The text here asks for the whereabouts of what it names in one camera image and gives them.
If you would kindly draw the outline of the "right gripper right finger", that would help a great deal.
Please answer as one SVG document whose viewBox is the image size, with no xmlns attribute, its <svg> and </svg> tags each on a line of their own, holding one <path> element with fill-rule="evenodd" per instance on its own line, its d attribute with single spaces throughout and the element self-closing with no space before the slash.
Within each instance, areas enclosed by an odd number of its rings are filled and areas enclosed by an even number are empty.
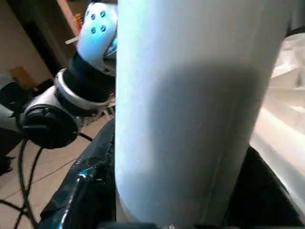
<svg viewBox="0 0 305 229">
<path fill-rule="evenodd" d="M 248 147 L 224 225 L 240 229 L 303 229 L 305 217 L 258 152 Z"/>
</svg>

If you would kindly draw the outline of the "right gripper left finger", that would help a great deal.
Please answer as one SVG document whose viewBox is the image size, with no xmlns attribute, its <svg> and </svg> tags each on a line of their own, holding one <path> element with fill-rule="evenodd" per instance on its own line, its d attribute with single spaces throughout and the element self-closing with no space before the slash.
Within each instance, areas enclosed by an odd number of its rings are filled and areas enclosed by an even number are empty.
<svg viewBox="0 0 305 229">
<path fill-rule="evenodd" d="M 115 120 L 108 121 L 72 164 L 40 214 L 42 229 L 95 229 L 114 219 Z"/>
</svg>

